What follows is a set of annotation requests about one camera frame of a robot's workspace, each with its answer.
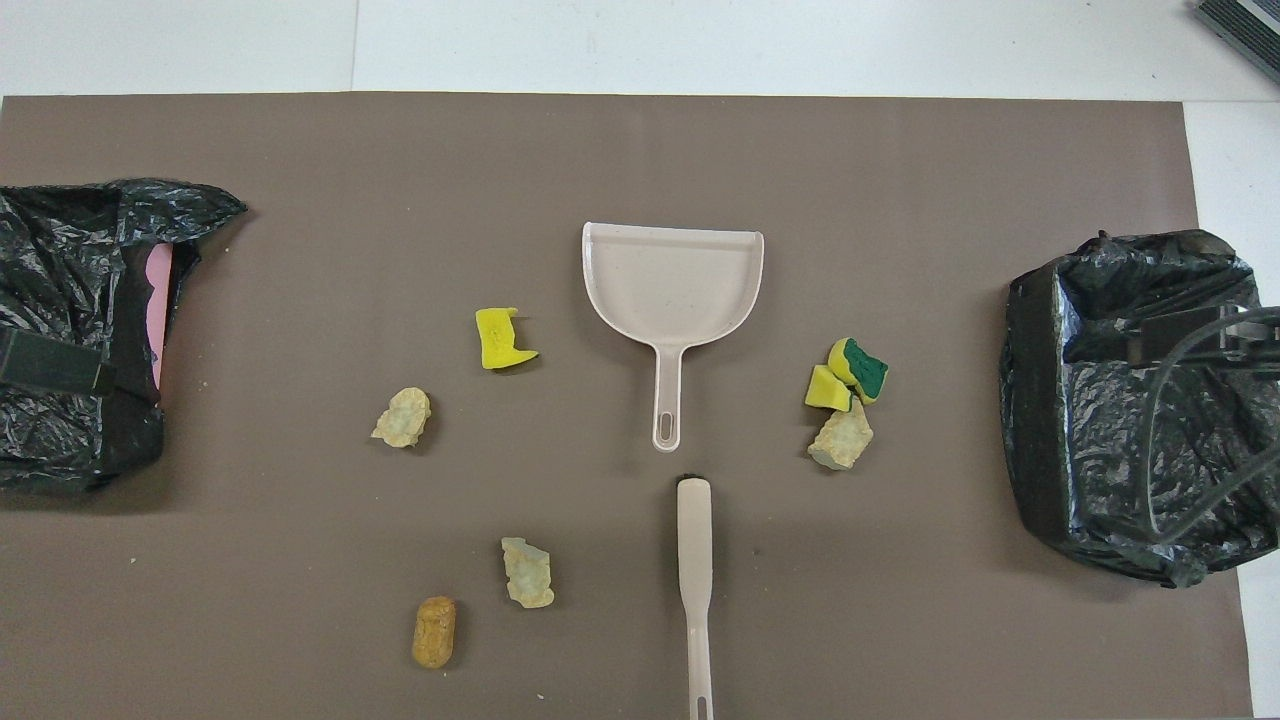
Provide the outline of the small yellow sponge wedge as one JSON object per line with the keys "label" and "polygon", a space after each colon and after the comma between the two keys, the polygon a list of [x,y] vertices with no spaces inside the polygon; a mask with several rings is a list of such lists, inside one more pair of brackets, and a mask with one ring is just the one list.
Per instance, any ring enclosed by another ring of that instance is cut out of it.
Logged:
{"label": "small yellow sponge wedge", "polygon": [[806,406],[849,413],[852,401],[852,391],[829,366],[814,365],[804,397]]}

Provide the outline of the yellow and green sponge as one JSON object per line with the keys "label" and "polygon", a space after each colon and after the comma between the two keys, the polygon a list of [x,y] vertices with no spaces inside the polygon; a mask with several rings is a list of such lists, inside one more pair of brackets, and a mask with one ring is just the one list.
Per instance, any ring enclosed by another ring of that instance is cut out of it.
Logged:
{"label": "yellow and green sponge", "polygon": [[841,338],[832,345],[827,366],[863,405],[874,404],[879,398],[890,372],[886,363],[869,355],[851,337]]}

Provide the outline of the black bag lined pink bin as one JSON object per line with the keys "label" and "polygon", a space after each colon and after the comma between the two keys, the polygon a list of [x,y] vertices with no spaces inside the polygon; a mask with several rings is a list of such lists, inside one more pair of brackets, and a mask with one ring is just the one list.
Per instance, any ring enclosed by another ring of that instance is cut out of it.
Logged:
{"label": "black bag lined pink bin", "polygon": [[164,448],[156,377],[201,243],[247,213],[225,190],[140,178],[0,186],[0,328],[105,355],[108,396],[0,386],[0,493],[79,495]]}

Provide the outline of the pale foam chunk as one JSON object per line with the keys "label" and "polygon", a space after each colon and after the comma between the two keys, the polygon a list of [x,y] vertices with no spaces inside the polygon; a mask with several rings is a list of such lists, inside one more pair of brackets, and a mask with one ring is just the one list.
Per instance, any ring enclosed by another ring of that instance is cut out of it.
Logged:
{"label": "pale foam chunk", "polygon": [[524,609],[550,606],[556,600],[550,585],[550,553],[524,537],[503,537],[500,548],[509,598]]}

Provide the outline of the beige hand brush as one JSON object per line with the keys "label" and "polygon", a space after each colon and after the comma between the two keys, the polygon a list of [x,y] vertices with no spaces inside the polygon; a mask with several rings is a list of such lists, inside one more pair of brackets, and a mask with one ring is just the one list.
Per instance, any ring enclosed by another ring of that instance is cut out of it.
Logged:
{"label": "beige hand brush", "polygon": [[714,720],[709,611],[713,591],[710,484],[695,475],[677,483],[678,589],[687,639],[690,720]]}

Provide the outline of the yellow notched sponge piece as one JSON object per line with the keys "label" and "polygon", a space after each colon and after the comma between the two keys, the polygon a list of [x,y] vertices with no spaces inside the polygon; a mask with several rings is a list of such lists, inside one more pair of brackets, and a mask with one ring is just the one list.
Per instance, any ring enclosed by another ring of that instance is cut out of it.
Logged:
{"label": "yellow notched sponge piece", "polygon": [[516,346],[513,319],[517,313],[517,307],[483,307],[475,311],[483,369],[504,370],[540,355],[536,350]]}

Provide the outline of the grey ribbed device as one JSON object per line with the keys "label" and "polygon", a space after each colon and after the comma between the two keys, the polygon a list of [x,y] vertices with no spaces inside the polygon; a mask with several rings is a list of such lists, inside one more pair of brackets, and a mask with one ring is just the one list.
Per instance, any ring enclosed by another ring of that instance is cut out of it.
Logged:
{"label": "grey ribbed device", "polygon": [[1197,0],[1196,17],[1280,85],[1280,0]]}

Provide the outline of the beige plastic dustpan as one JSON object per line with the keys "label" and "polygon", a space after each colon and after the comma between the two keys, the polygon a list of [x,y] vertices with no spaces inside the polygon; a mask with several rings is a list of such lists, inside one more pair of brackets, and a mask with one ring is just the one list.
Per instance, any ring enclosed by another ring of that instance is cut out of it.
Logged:
{"label": "beige plastic dustpan", "polygon": [[596,315],[655,356],[652,443],[682,434],[684,356],[735,332],[760,293],[765,236],[588,222],[582,278]]}

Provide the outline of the brown oval toy bread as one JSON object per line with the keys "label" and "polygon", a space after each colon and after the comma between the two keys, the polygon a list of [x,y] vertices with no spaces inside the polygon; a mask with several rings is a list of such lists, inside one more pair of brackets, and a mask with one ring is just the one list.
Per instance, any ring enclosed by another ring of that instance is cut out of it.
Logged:
{"label": "brown oval toy bread", "polygon": [[425,669],[443,669],[454,652],[457,603],[448,596],[424,600],[415,615],[411,655]]}

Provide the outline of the beige foam chunk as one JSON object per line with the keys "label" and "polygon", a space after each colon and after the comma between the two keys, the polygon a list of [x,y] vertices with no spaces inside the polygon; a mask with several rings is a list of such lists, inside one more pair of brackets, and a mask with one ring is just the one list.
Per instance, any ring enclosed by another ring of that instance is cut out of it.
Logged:
{"label": "beige foam chunk", "polygon": [[403,388],[389,400],[369,437],[380,439],[392,448],[415,447],[431,415],[430,398],[424,389]]}
{"label": "beige foam chunk", "polygon": [[846,471],[865,452],[874,439],[874,430],[860,401],[854,401],[847,411],[832,411],[806,447],[808,456],[831,471]]}

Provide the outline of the brown table mat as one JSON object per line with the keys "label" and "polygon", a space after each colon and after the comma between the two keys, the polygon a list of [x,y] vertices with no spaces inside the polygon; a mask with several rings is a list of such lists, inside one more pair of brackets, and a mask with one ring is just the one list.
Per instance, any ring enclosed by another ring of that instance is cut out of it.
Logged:
{"label": "brown table mat", "polygon": [[[716,720],[1252,711],[1236,578],[1065,559],[1004,461],[1009,282],[1098,231],[1196,227],[1172,102],[458,94],[10,97],[0,184],[163,177],[250,213],[163,360],[166,447],[0,497],[0,720],[685,720],[676,480],[716,511]],[[582,278],[588,222],[758,231],[756,305],[655,356]],[[475,311],[517,307],[481,366]],[[890,366],[846,471],[814,365]],[[415,447],[370,438],[401,389]],[[550,553],[508,596],[500,539]],[[411,655],[457,603],[452,660]]]}

